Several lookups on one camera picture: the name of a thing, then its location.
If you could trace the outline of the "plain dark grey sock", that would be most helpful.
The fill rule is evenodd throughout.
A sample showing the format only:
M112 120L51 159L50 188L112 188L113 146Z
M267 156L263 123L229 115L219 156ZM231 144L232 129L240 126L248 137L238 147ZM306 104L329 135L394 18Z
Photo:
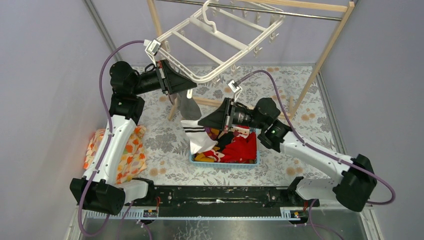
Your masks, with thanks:
M178 110L184 120L199 120L202 117L201 109L196 101L187 98L187 91L178 93Z

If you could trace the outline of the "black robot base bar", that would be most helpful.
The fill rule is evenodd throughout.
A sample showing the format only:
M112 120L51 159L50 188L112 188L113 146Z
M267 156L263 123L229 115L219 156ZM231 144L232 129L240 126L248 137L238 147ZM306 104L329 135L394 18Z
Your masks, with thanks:
M171 216L225 213L270 214L272 209L306 211L318 207L318 200L305 200L289 187L274 186L155 186L145 198L134 200L135 207L164 209Z

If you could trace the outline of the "white sock black stripes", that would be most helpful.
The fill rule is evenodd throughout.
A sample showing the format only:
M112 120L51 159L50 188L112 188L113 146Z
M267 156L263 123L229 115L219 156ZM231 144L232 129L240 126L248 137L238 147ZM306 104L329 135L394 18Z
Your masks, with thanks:
M199 120L181 120L180 122L189 139L192 155L210 151L218 143L209 137L204 126L199 125Z

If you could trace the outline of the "santa pattern white sock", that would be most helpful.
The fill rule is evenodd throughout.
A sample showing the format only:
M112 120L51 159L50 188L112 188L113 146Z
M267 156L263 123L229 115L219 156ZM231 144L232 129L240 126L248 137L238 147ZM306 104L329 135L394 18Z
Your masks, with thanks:
M239 126L239 125L235 125L232 126L230 129L232 132L234 132L234 136L235 137L242 137L242 138L247 138L250 133L251 133L251 129L247 126Z

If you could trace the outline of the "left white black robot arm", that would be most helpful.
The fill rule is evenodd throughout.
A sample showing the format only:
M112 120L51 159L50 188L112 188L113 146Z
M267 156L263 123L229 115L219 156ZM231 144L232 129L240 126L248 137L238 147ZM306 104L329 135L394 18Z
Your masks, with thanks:
M168 60L160 60L152 67L139 73L127 62L118 61L109 69L113 93L110 107L106 108L104 137L91 166L81 178L73 178L69 187L78 203L79 216L84 210L116 216L134 200L144 206L155 200L152 180L135 178L116 183L121 156L144 109L145 101L140 95L156 90L171 95L196 88L197 84L172 69Z

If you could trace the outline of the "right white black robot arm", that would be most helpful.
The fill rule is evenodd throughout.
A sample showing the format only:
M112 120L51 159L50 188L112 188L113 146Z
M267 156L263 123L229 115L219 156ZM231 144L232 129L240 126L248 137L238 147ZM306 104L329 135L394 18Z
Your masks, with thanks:
M234 125L260 130L259 142L267 149L302 160L325 173L329 179L296 178L287 191L293 206L305 200L332 200L354 212L361 212L377 185L368 157L332 152L314 142L306 141L279 120L280 110L270 97L261 98L253 109L225 98L217 110L199 120L203 127L228 130Z

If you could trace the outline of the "white plastic clip hanger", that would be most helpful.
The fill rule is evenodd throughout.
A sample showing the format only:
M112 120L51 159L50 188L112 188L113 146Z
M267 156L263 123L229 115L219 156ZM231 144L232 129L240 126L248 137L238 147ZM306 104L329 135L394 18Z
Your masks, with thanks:
M254 55L257 55L258 51L261 50L261 48L259 47L259 44L262 41L264 41L267 37L272 37L273 34L275 33L275 30L284 22L284 18L285 18L284 15L272 14L270 25L268 27L262 27L258 25L257 23L253 23L244 18L236 16L224 10L223 8L208 6L208 4L212 2L218 3L215 0L207 0L205 2L205 5L201 6L201 8L195 13L193 13L190 17L188 17L184 21L180 22L179 24L177 24L176 26L174 26L173 28L171 28L170 30L166 31L165 33L163 33L162 35L156 38L158 41L162 43L161 49L158 51L158 53L160 53L162 57L168 60L168 62L171 64L172 67L176 67L178 70L180 70L180 72L184 73L189 79L191 79L193 82L197 84L203 84L203 83L207 83L209 81L214 80L223 71L225 71L226 69L230 67L235 66L235 63L237 61L239 61L242 57L244 57L250 52L254 52ZM256 3L255 5L257 6L257 9L282 11L281 9L278 9L263 3ZM217 29L216 23L214 21L207 19L208 9L212 10L215 13L229 17L230 19L235 20L247 27L257 30L259 32L259 35L254 40L252 40L249 44L244 44L224 34L223 32ZM211 52L202 48L201 46L194 43L192 40L190 40L189 38L185 37L182 34L183 28L190 24L210 34L211 36L217 38L221 42L228 44L231 47L234 47L236 50L238 50L238 52L225 61L220 60ZM217 67L205 75L196 75L193 71L191 71L176 57L172 56L171 53L169 52L168 38L171 36L175 36L179 38L184 43L188 44L190 47L194 48L196 51L198 51L199 53L206 56L208 59L215 62L217 64Z

